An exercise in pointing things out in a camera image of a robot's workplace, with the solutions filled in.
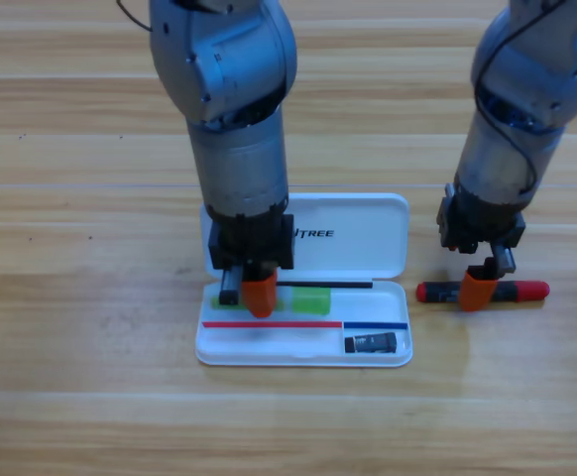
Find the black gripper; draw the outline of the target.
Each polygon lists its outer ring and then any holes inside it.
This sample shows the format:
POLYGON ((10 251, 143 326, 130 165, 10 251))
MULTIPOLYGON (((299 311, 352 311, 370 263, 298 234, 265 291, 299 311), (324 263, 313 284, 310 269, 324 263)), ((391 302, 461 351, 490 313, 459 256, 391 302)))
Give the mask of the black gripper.
POLYGON ((525 230, 521 209, 488 203, 452 182, 445 187, 436 223, 443 248, 474 254, 480 243, 490 245, 492 256, 483 265, 467 268, 459 290, 459 305, 464 311, 483 309, 492 300, 498 276, 516 271, 513 248, 525 230))
POLYGON ((294 218, 271 210, 215 220, 208 251, 213 268, 222 272, 218 302, 269 317, 277 304, 278 270, 294 267, 294 218))

